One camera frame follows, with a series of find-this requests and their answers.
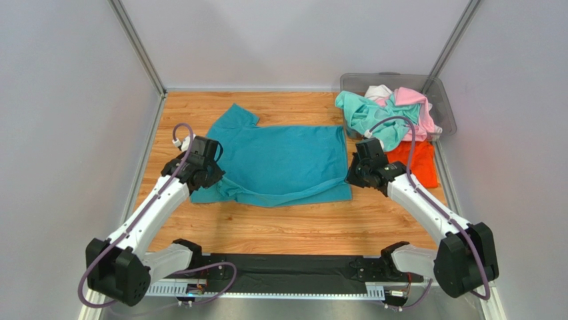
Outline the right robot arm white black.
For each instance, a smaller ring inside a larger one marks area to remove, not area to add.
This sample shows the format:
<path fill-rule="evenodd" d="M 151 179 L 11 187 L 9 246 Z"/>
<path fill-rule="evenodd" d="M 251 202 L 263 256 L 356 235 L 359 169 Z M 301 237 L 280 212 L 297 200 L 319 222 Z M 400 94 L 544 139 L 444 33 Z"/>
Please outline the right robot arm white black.
<path fill-rule="evenodd" d="M 346 182 L 373 188 L 400 204 L 426 230 L 435 250 L 399 242 L 381 251 L 387 270 L 436 281 L 450 297 L 489 288 L 500 276 L 495 240 L 485 223 L 472 224 L 434 198 L 400 161 L 390 162 L 376 138 L 355 145 Z"/>

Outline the teal t shirt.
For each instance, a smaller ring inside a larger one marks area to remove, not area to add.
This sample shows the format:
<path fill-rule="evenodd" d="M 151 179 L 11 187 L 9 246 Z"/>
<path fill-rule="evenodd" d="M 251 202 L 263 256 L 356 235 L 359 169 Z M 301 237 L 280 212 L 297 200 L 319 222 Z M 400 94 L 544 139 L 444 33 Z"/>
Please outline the teal t shirt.
<path fill-rule="evenodd" d="M 350 201 L 347 142 L 339 125 L 261 127 L 252 112 L 232 105 L 207 132 L 220 142 L 222 179 L 195 191 L 192 203 L 283 207 Z"/>

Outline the white t shirt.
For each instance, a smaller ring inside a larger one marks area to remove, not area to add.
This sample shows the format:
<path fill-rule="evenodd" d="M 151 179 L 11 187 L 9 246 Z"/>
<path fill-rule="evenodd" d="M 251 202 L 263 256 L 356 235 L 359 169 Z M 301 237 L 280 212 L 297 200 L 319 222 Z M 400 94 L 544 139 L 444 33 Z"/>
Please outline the white t shirt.
<path fill-rule="evenodd" d="M 377 101 L 389 98 L 393 91 L 386 85 L 369 86 L 364 97 L 366 99 Z"/>

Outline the aluminium corner post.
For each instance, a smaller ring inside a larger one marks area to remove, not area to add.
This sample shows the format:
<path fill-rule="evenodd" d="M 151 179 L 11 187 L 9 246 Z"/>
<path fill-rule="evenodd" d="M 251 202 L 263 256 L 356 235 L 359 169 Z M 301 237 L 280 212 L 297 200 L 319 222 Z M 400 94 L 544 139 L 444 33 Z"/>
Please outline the aluminium corner post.
<path fill-rule="evenodd" d="M 468 1 L 460 18 L 458 19 L 456 25 L 454 26 L 449 38 L 447 39 L 443 49 L 441 50 L 434 66 L 429 72 L 428 80 L 425 82 L 421 90 L 423 93 L 428 92 L 429 88 L 432 86 L 433 79 L 438 78 L 440 76 L 442 70 L 449 62 L 451 55 L 453 54 L 454 50 L 457 48 L 467 28 L 474 20 L 475 15 L 477 14 L 482 4 L 483 0 Z"/>
<path fill-rule="evenodd" d="M 116 18 L 121 24 L 138 60 L 140 61 L 145 73 L 147 74 L 154 90 L 162 99 L 167 94 L 165 88 L 151 58 L 127 12 L 127 8 L 121 0 L 108 0 Z"/>

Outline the mint green t shirt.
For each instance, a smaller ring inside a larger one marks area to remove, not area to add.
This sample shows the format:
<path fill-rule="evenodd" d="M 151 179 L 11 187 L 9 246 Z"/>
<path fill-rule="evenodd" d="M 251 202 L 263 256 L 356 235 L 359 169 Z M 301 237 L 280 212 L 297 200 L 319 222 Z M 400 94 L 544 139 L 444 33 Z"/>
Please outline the mint green t shirt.
<path fill-rule="evenodd" d="M 394 150 L 411 130 L 402 115 L 352 92 L 340 92 L 335 106 L 343 111 L 347 128 L 360 135 L 370 130 L 383 143 L 384 151 Z"/>

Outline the left aluminium corner post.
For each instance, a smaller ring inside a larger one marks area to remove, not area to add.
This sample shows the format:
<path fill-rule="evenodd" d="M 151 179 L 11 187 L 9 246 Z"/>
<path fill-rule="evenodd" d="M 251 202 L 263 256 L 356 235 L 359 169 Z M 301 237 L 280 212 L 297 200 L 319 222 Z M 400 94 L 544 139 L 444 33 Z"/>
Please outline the left aluminium corner post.
<path fill-rule="evenodd" d="M 127 12 L 127 8 L 121 0 L 108 0 L 116 18 L 121 24 L 138 60 L 140 61 L 145 73 L 147 74 L 154 90 L 162 99 L 167 94 L 165 88 L 151 58 Z"/>

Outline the right aluminium corner post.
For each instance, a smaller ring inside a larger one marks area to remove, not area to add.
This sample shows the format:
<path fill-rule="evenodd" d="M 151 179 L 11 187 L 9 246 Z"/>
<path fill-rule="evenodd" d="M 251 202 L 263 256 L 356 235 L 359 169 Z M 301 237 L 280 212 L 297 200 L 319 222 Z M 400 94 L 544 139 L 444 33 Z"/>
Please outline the right aluminium corner post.
<path fill-rule="evenodd" d="M 467 28 L 474 20 L 475 15 L 477 14 L 482 4 L 483 0 L 468 1 L 460 18 L 458 19 L 456 25 L 454 26 L 449 38 L 447 39 L 443 49 L 441 50 L 434 66 L 429 72 L 428 80 L 425 82 L 421 90 L 423 93 L 428 92 L 429 88 L 432 86 L 433 79 L 438 78 L 440 76 L 442 70 L 449 62 L 451 55 L 453 54 L 454 50 L 457 48 Z"/>

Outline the pink t shirt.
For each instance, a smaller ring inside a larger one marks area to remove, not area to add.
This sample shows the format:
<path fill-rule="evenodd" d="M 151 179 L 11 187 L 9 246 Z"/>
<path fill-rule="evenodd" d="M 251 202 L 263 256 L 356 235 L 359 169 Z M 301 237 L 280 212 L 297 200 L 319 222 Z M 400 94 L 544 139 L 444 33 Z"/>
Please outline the pink t shirt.
<path fill-rule="evenodd" d="M 396 115 L 410 119 L 415 128 L 417 141 L 435 139 L 443 132 L 430 115 L 433 105 L 425 95 L 414 89 L 400 87 L 389 95 L 382 94 L 373 101 L 381 107 L 390 108 Z"/>

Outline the clear plastic bin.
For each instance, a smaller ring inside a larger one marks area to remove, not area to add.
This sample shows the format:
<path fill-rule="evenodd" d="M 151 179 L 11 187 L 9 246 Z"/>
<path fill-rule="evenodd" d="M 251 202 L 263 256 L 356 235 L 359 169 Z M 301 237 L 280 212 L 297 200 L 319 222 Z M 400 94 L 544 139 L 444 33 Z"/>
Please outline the clear plastic bin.
<path fill-rule="evenodd" d="M 440 133 L 429 133 L 431 142 L 456 133 L 457 126 L 451 109 L 449 98 L 442 81 L 429 75 L 400 74 L 394 72 L 381 73 L 345 73 L 339 78 L 339 88 L 363 95 L 372 85 L 386 85 L 390 89 L 406 87 L 422 93 L 432 108 L 429 111 L 434 123 L 441 128 Z"/>

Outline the folded orange t shirt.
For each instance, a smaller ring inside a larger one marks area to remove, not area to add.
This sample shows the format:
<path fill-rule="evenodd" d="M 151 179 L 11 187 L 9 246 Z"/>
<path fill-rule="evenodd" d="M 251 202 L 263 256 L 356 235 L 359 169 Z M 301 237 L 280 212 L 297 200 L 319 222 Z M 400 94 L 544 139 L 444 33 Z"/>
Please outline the folded orange t shirt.
<path fill-rule="evenodd" d="M 406 165 L 410 151 L 411 142 L 402 141 L 394 150 L 388 151 L 385 154 L 390 162 L 400 161 Z M 418 181 L 428 189 L 436 188 L 439 185 L 434 156 L 435 149 L 430 142 L 419 141 L 415 143 L 410 170 Z"/>

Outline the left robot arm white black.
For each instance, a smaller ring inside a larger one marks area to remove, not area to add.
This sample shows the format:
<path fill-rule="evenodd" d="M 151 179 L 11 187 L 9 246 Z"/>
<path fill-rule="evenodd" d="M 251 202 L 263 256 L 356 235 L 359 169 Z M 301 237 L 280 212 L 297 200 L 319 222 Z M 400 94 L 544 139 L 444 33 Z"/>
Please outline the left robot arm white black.
<path fill-rule="evenodd" d="M 106 239 L 94 238 L 87 245 L 87 270 L 80 289 L 87 286 L 115 302 L 134 306 L 155 282 L 184 271 L 203 270 L 202 248 L 188 240 L 176 239 L 166 249 L 148 250 L 174 210 L 225 174 L 218 164 L 223 154 L 220 142 L 188 136 L 174 143 L 181 154 L 166 163 L 153 190 L 132 216 Z"/>

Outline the aluminium front frame rail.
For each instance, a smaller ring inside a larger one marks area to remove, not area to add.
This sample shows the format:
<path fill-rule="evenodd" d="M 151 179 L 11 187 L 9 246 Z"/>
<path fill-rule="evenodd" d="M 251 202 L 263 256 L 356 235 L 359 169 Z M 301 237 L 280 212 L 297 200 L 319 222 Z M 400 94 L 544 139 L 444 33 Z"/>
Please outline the aluminium front frame rail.
<path fill-rule="evenodd" d="M 387 299 L 389 290 L 397 283 L 425 283 L 436 281 L 412 274 L 402 273 L 396 275 L 387 270 L 387 265 L 378 257 L 356 256 L 355 268 L 357 274 L 364 282 L 366 292 L 359 294 L 275 294 L 275 293 L 230 293 L 229 289 L 234 284 L 237 276 L 237 268 L 230 262 L 213 263 L 204 265 L 203 270 L 192 273 L 184 271 L 180 274 L 170 275 L 155 282 L 146 294 L 172 295 L 180 301 L 205 301 L 224 295 L 250 295 L 266 297 L 308 297 L 314 299 L 326 297 L 362 297 L 371 300 Z"/>

